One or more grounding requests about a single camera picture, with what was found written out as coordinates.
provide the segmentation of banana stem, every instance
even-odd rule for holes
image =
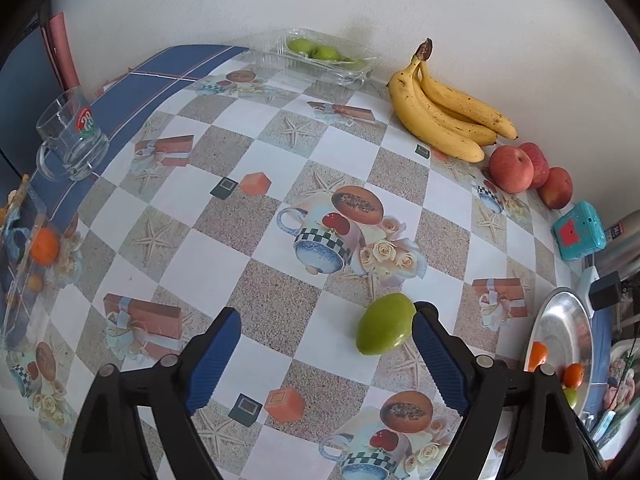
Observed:
[[[431,56],[432,50],[433,41],[431,41],[431,38],[427,38],[423,43],[420,44],[418,50],[415,51],[414,56],[417,57],[420,61],[427,61]]]

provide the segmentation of blue gripper pad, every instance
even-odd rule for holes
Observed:
[[[445,404],[464,416],[469,406],[464,375],[420,312],[414,315],[412,337]]]
[[[225,308],[218,314],[211,328],[221,316],[225,316],[226,319],[211,339],[209,347],[195,365],[189,379],[189,395],[184,402],[184,407],[190,416],[209,403],[213,390],[218,385],[222,372],[240,341],[240,314],[232,308]]]

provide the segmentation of metal plate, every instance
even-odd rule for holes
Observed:
[[[540,341],[546,346],[546,362],[555,368],[561,379],[568,365],[580,363],[584,367],[584,379],[577,389],[578,402],[574,408],[575,413],[580,415],[591,387],[593,337],[585,308],[570,288],[556,288],[540,307],[527,347],[525,370],[534,341]]]

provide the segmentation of bunch of bananas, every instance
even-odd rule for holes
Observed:
[[[495,144],[498,135],[516,139],[513,124],[498,110],[431,77],[427,59],[432,49],[427,39],[411,63],[389,80],[391,102],[402,124],[436,150],[467,162],[483,160],[481,146]]]

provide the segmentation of white wall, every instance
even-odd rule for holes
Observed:
[[[54,0],[95,90],[173,44],[308,27],[379,50],[377,76],[425,37],[436,76],[495,105],[570,172],[609,224],[640,207],[640,55],[602,0]]]

